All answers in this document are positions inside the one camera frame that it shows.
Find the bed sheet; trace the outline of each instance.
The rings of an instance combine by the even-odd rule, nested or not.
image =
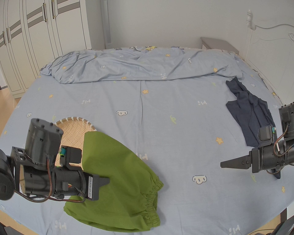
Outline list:
[[[268,102],[281,134],[279,102],[240,58],[241,82]],[[79,116],[138,155],[164,183],[158,194],[161,225],[141,234],[243,234],[264,225],[294,200],[294,171],[281,179],[220,162],[247,155],[241,128],[226,108],[236,97],[226,78],[206,75],[165,81],[60,84],[41,75],[24,94],[0,137],[8,155],[24,147],[31,118],[56,122]],[[203,182],[196,179],[201,176]],[[14,195],[1,209],[36,233],[119,234],[87,226],[63,211],[63,202],[37,204]]]

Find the woven basket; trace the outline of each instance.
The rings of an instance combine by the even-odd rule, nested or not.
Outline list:
[[[54,123],[63,130],[63,136],[61,139],[61,145],[79,148],[83,152],[84,135],[88,131],[96,131],[95,127],[86,119],[81,117],[67,117]],[[60,166],[60,155],[57,154],[55,165]]]

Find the ruffled elastic cuff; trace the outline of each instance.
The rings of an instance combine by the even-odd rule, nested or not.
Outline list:
[[[145,194],[147,200],[147,208],[146,212],[151,222],[152,227],[157,227],[160,225],[160,219],[158,214],[156,213],[157,209],[157,192],[163,187],[163,183],[158,179],[155,182],[152,190],[149,194]]]

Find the mattress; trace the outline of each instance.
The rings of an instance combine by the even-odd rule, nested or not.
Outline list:
[[[8,155],[12,146],[24,147],[31,118],[56,122],[78,116],[89,120],[98,131],[137,154],[164,183],[158,194],[161,225],[142,234],[248,234],[281,213],[294,200],[291,167],[281,171],[279,180],[266,171],[253,175],[251,168],[220,168],[221,161],[247,155],[251,150],[226,107],[228,101],[236,100],[225,83],[234,73],[251,93],[267,101],[278,135],[282,134],[278,111],[281,104],[258,74],[238,56],[221,52],[228,56],[220,59],[227,63],[223,74],[218,74],[218,70],[202,73],[214,69],[214,57],[218,55],[212,53],[206,63],[211,63],[211,68],[195,65],[196,76],[189,76],[187,67],[178,71],[178,66],[182,62],[185,66],[192,64],[185,56],[196,61],[199,50],[136,49],[83,51],[85,58],[93,56],[90,61],[97,59],[84,63],[83,71],[87,66],[90,70],[100,69],[105,57],[126,65],[124,69],[114,66],[101,74],[80,73],[80,65],[70,75],[63,69],[71,66],[63,64],[68,60],[62,61],[58,69],[56,63],[47,65],[44,73],[54,77],[41,74],[24,94],[1,134],[0,148]],[[134,58],[138,53],[144,54],[142,61],[147,61],[147,65],[137,71],[142,73],[140,79],[128,80],[131,76],[123,74],[128,66],[136,64],[121,56],[131,54]],[[181,57],[181,62],[172,58],[167,62],[171,69],[165,67],[168,72],[160,73],[157,69],[162,68],[164,60],[153,59],[151,53],[175,55]],[[104,59],[99,57],[102,54],[106,54]],[[38,204],[14,195],[0,204],[9,216],[40,235],[118,234],[78,222],[63,211],[64,202]]]

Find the green clothing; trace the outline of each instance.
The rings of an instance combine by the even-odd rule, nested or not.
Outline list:
[[[126,146],[104,133],[87,132],[82,165],[85,172],[108,177],[110,183],[99,189],[97,201],[66,202],[64,211],[68,215],[84,224],[115,232],[148,231],[160,225],[157,192],[163,183]]]

